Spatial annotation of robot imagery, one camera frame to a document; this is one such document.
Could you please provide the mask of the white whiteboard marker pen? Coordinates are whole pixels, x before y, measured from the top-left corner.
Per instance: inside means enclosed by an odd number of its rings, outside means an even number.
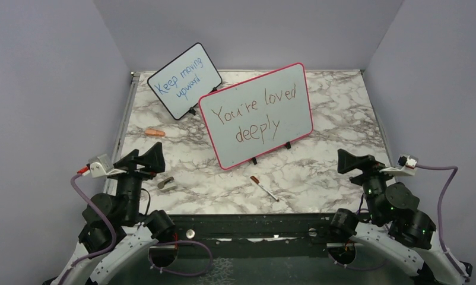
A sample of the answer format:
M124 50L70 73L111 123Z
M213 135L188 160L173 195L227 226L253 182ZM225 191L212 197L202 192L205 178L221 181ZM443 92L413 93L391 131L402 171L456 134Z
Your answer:
M276 197L270 190L266 189L266 187L264 187L263 184L260 183L259 179L256 176L252 175L250 176L250 179L255 184L257 184L263 191L265 191L273 200L275 200L276 202L280 201L278 197Z

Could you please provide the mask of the pink framed whiteboard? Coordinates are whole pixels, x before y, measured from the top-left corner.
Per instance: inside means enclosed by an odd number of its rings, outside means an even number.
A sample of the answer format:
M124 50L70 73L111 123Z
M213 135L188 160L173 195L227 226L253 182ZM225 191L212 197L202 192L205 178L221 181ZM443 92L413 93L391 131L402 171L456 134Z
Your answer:
M203 96L198 106L224 170L285 147L314 129L300 62Z

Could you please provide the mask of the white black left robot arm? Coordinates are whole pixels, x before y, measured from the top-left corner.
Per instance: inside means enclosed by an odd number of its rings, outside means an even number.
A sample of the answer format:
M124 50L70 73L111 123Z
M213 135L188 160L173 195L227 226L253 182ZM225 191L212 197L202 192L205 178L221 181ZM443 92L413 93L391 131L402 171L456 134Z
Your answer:
M173 242L175 224L164 210L140 212L142 184L166 169L163 145L156 142L144 154L134 149L117 162L107 154L91 158L71 178L71 186L86 202L84 227L62 272L45 284L107 284L118 271L149 247ZM76 181L86 175L117 181L113 195L92 197Z

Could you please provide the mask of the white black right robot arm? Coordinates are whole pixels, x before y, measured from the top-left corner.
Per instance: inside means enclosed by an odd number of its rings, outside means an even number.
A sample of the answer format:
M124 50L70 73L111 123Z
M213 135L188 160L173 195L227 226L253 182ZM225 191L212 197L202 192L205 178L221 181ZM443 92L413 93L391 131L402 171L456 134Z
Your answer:
M396 176L414 176L418 158L402 155L397 166L387 167L372 155L355 156L337 151L337 171L361 170L350 178L362 187L368 218L361 211L340 208L329 225L338 242L360 243L406 273L415 284L466 284L473 267L451 253L443 240L442 222L434 222L419 210L420 200L402 182L388 184Z

